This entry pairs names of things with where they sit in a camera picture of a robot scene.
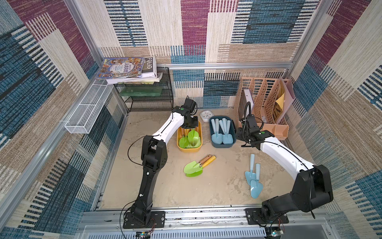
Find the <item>blue shovel large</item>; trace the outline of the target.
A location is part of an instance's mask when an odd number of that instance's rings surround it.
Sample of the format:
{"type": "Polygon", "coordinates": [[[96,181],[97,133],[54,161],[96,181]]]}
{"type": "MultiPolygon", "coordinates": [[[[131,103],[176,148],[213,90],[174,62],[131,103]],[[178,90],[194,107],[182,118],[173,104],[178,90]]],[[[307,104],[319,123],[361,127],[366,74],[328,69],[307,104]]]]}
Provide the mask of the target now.
{"type": "Polygon", "coordinates": [[[231,125],[231,121],[230,120],[227,120],[226,119],[226,135],[224,135],[223,137],[223,143],[224,144],[233,144],[233,137],[232,135],[229,133],[230,131],[230,125],[231,125]]]}

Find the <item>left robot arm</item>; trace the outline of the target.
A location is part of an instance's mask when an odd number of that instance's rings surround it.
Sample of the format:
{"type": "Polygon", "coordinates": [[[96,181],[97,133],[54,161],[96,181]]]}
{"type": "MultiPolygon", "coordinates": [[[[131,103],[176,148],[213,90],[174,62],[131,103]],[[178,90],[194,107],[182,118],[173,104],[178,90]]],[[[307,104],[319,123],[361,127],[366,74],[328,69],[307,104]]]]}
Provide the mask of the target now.
{"type": "Polygon", "coordinates": [[[167,143],[178,128],[192,129],[199,125],[196,112],[197,103],[187,97],[182,106],[172,109],[167,121],[155,133],[143,137],[143,176],[137,199],[131,206],[133,219],[142,225],[149,224],[151,220],[156,180],[168,159],[167,143]]]}

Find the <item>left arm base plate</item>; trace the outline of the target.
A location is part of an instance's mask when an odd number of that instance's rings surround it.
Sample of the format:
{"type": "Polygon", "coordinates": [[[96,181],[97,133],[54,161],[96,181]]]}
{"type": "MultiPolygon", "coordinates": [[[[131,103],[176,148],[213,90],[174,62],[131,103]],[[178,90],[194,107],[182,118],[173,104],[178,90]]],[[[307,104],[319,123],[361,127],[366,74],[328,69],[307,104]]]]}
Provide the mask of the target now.
{"type": "Polygon", "coordinates": [[[143,219],[127,212],[123,216],[123,229],[149,229],[164,228],[166,219],[165,211],[151,211],[143,219]]]}

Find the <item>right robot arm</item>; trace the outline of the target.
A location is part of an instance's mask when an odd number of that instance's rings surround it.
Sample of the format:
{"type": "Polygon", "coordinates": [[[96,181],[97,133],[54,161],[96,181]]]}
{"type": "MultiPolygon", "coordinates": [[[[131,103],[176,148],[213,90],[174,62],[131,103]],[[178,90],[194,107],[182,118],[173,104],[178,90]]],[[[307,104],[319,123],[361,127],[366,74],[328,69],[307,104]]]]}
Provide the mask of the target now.
{"type": "Polygon", "coordinates": [[[240,119],[236,138],[244,147],[255,147],[274,159],[294,179],[292,191],[262,202],[260,219],[273,222],[292,212],[312,212],[333,201],[330,172],[324,165],[314,165],[284,146],[271,132],[261,130],[254,115],[240,119]]]}

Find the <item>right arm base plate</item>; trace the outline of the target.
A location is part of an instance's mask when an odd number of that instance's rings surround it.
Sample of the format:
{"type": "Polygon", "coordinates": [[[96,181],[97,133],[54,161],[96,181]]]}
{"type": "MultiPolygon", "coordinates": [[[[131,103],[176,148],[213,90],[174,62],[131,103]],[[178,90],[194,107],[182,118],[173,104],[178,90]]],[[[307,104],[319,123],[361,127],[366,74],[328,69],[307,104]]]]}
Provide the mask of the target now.
{"type": "Polygon", "coordinates": [[[283,224],[289,223],[289,219],[286,214],[269,216],[263,213],[261,208],[246,208],[244,211],[249,225],[265,227],[268,224],[276,224],[279,222],[279,220],[283,224]]]}

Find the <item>dark green shovel yellow handle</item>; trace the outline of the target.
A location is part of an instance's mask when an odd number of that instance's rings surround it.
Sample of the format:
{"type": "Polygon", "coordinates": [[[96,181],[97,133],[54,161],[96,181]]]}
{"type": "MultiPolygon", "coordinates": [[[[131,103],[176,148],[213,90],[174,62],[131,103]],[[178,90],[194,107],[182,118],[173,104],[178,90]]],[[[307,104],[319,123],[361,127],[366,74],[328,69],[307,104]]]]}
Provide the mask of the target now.
{"type": "Polygon", "coordinates": [[[201,138],[200,138],[199,133],[195,129],[192,129],[188,133],[188,141],[189,141],[189,145],[187,146],[187,148],[197,148],[197,147],[200,147],[200,145],[201,145],[201,138]]]}

